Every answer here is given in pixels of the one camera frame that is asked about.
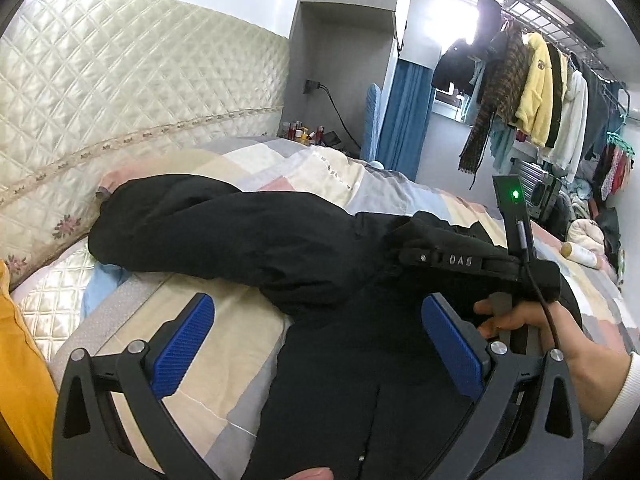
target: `light blue cloth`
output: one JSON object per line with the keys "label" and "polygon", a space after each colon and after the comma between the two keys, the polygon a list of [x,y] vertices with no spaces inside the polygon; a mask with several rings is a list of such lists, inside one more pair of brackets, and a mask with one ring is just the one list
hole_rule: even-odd
{"label": "light blue cloth", "polygon": [[478,111],[480,105],[478,104],[478,94],[480,93],[480,86],[482,85],[482,78],[484,78],[484,69],[486,63],[484,61],[476,61],[476,71],[471,79],[470,83],[474,85],[474,93],[471,97],[465,96],[462,103],[462,115],[460,118],[462,122],[468,126],[473,126],[478,117]]}
{"label": "light blue cloth", "polygon": [[415,180],[436,89],[433,70],[398,60],[389,104],[380,132],[378,156],[386,170]]}
{"label": "light blue cloth", "polygon": [[588,200],[593,197],[591,184],[581,178],[574,178],[573,182],[567,182],[564,178],[562,183],[569,193],[575,193],[581,200]]}
{"label": "light blue cloth", "polygon": [[516,129],[505,126],[498,116],[494,118],[489,131],[491,155],[494,158],[494,170],[500,174],[509,174],[511,171],[511,148],[516,140]]}
{"label": "light blue cloth", "polygon": [[367,90],[367,109],[364,115],[364,138],[360,149],[360,158],[366,162],[376,160],[380,129],[382,128],[380,115],[382,92],[378,85],[373,84]]}
{"label": "light blue cloth", "polygon": [[103,265],[100,262],[96,262],[94,274],[91,276],[82,295],[80,321],[85,320],[102,303],[102,300],[126,282],[130,275],[131,273],[128,270],[117,265]]}

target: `human hand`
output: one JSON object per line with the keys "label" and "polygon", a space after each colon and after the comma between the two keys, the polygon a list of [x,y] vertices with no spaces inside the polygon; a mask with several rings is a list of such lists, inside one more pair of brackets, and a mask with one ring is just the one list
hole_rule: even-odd
{"label": "human hand", "polygon": [[[491,316],[490,300],[474,305],[476,314]],[[560,349],[566,359],[581,410],[593,421],[600,422],[607,415],[625,384],[631,357],[598,345],[584,335],[571,313],[557,301],[549,305]],[[553,337],[542,306],[524,301],[503,316],[494,316],[478,327],[485,339],[495,337],[498,330],[516,330],[524,325],[540,329],[545,351],[554,347]]]}
{"label": "human hand", "polygon": [[307,469],[301,471],[287,480],[334,480],[334,474],[327,467],[316,467],[315,469]]}

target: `wrist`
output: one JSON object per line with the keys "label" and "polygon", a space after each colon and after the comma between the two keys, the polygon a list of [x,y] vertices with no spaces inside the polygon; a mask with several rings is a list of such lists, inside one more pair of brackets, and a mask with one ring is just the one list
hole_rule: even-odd
{"label": "wrist", "polygon": [[600,423],[625,384],[631,357],[589,341],[567,365],[581,410]]}

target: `metal screw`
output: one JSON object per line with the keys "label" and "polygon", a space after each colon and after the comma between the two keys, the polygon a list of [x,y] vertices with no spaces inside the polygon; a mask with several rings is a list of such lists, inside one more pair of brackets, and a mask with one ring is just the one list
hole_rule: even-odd
{"label": "metal screw", "polygon": [[559,350],[557,348],[554,348],[551,352],[549,352],[549,355],[554,361],[560,362],[562,361],[562,359],[564,359],[564,354],[562,353],[562,350]]}
{"label": "metal screw", "polygon": [[144,349],[145,349],[145,342],[142,341],[141,339],[136,339],[135,341],[132,341],[131,343],[129,343],[129,345],[127,346],[127,350],[129,350],[129,352],[131,352],[132,354],[139,354]]}
{"label": "metal screw", "polygon": [[76,348],[73,352],[71,352],[72,361],[81,361],[83,357],[84,357],[83,348]]}
{"label": "metal screw", "polygon": [[491,352],[498,355],[505,355],[507,353],[507,345],[502,341],[494,341],[491,343]]}

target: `quilted headboard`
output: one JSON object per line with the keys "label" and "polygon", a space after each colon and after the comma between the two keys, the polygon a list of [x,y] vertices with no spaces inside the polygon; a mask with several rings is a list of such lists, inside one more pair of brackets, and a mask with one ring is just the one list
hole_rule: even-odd
{"label": "quilted headboard", "polygon": [[276,134],[286,38],[176,0],[25,0],[0,39],[0,258],[12,286],[85,234],[132,158]]}

